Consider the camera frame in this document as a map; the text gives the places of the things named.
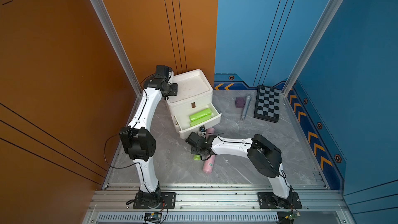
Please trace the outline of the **white plastic drawer cabinet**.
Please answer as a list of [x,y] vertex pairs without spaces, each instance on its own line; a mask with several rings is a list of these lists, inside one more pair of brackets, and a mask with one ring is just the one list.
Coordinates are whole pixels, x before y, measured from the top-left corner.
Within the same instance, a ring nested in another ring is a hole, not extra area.
[[[213,88],[200,69],[174,75],[172,82],[178,85],[178,93],[169,97],[167,107],[182,139],[198,133],[201,126],[208,129],[220,123],[222,114],[212,104]],[[206,109],[211,110],[210,119],[192,126],[190,116]]]

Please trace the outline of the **white drawer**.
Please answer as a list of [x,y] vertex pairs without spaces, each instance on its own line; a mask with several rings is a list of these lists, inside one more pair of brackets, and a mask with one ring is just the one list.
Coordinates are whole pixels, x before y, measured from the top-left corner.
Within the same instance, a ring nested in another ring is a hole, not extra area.
[[201,127],[209,129],[221,121],[222,114],[212,103],[183,110],[173,116],[174,126],[181,139],[186,139],[192,132],[198,133]]

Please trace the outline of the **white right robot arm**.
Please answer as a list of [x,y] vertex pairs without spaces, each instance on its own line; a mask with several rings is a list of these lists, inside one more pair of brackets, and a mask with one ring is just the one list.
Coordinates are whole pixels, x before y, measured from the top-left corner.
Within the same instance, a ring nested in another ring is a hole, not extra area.
[[248,139],[229,139],[217,134],[204,137],[192,132],[186,143],[191,146],[192,154],[206,159],[217,155],[247,158],[268,178],[276,198],[287,200],[292,194],[283,168],[282,151],[260,134]]

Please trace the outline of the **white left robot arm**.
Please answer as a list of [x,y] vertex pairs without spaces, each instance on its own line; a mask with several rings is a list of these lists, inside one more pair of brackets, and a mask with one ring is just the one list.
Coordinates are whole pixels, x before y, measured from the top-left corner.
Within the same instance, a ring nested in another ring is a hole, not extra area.
[[120,140],[124,152],[136,166],[140,179],[140,191],[155,194],[159,187],[153,165],[156,140],[150,132],[155,110],[162,98],[175,96],[174,73],[166,77],[151,76],[143,86],[143,96],[138,109],[127,127],[121,128]]

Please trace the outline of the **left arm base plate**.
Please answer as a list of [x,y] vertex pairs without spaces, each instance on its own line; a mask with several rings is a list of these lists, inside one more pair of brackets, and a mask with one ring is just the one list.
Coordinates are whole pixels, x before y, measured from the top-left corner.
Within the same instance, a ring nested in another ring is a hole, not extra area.
[[134,199],[134,209],[161,209],[163,204],[167,209],[174,209],[176,203],[175,192],[155,192],[147,193],[139,191]]

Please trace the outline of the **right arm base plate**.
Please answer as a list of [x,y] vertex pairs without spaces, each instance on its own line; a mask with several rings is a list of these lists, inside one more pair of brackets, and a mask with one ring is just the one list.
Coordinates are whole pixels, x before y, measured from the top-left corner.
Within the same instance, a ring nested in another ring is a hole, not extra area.
[[257,196],[260,209],[302,209],[297,192],[291,192],[287,199],[277,197],[272,192],[259,192]]

